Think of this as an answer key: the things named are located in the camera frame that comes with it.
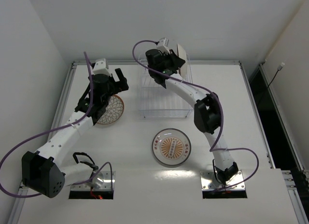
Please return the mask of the orange sunburst plate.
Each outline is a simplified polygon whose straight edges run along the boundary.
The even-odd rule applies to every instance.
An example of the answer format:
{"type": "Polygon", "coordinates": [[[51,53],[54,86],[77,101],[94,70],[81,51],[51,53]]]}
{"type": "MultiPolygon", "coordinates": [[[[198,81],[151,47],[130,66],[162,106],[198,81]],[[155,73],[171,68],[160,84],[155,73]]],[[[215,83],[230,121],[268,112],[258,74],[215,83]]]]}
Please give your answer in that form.
{"type": "Polygon", "coordinates": [[[168,168],[179,167],[189,158],[192,150],[188,136],[175,128],[159,131],[151,144],[155,160],[168,168]]]}

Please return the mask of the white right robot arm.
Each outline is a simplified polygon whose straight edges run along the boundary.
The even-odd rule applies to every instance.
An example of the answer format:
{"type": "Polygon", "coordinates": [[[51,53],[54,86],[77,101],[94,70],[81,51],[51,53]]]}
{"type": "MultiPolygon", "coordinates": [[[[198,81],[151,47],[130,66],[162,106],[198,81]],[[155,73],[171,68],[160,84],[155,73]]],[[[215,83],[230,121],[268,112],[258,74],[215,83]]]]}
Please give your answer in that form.
{"type": "Polygon", "coordinates": [[[191,86],[180,75],[185,60],[174,52],[169,55],[157,49],[145,53],[150,76],[154,81],[184,99],[194,109],[194,124],[207,138],[213,153],[217,180],[223,185],[238,172],[238,166],[228,151],[222,132],[221,109],[216,94],[204,93],[191,86]]]}

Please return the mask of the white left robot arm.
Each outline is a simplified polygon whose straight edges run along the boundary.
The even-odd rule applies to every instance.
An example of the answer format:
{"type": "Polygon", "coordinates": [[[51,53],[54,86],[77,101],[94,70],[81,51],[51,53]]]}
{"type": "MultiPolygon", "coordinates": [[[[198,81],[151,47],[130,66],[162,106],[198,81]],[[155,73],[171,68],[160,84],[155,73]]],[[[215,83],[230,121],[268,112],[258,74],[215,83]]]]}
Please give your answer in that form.
{"type": "Polygon", "coordinates": [[[36,152],[23,155],[22,182],[25,186],[54,198],[65,186],[92,180],[91,177],[98,172],[95,163],[81,161],[68,167],[61,164],[78,139],[105,113],[111,96],[128,90],[127,79],[121,69],[117,68],[115,72],[119,81],[106,74],[92,75],[89,87],[93,88],[93,101],[90,101],[90,92],[86,90],[68,120],[69,126],[59,130],[36,152]]]}

